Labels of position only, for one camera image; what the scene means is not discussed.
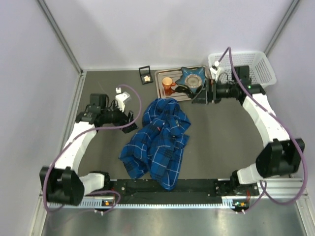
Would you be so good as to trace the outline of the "blue plaid shirt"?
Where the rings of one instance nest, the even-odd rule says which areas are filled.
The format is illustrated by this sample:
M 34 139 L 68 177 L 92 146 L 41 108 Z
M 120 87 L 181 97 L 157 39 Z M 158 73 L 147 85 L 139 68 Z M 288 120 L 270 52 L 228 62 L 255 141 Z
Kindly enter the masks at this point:
M 189 141 L 186 131 L 190 125 L 177 100 L 154 100 L 143 114 L 142 129 L 132 136 L 119 156 L 129 177 L 138 179 L 149 173 L 164 189 L 174 189 Z

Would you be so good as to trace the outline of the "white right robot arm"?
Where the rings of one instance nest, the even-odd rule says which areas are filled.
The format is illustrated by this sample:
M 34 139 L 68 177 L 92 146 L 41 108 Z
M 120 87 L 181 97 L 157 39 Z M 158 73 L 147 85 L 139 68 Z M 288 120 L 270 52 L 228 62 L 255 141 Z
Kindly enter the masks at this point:
M 263 142 L 263 150 L 255 162 L 236 170 L 230 177 L 231 186 L 256 183 L 268 177 L 279 177 L 298 171 L 305 143 L 301 138 L 292 139 L 283 126 L 274 119 L 265 90 L 261 84 L 254 84 L 248 66 L 238 66 L 231 73 L 231 79 L 221 82 L 227 73 L 215 62 L 210 67 L 213 81 L 206 94 L 209 101 L 219 103 L 223 98 L 235 98 L 252 118 Z

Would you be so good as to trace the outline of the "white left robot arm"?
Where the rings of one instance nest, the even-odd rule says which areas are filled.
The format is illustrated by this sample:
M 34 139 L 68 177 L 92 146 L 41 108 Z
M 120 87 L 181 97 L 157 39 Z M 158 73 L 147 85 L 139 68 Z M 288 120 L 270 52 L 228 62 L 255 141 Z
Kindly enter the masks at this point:
M 92 171 L 79 177 L 78 169 L 89 143 L 103 125 L 109 124 L 110 129 L 120 129 L 124 133 L 137 128 L 133 112 L 125 113 L 126 102 L 130 98 L 129 93 L 118 92 L 110 102 L 106 94 L 91 94 L 89 104 L 77 115 L 61 153 L 50 166 L 40 170 L 43 196 L 47 203 L 78 206 L 86 195 L 111 189 L 107 172 Z

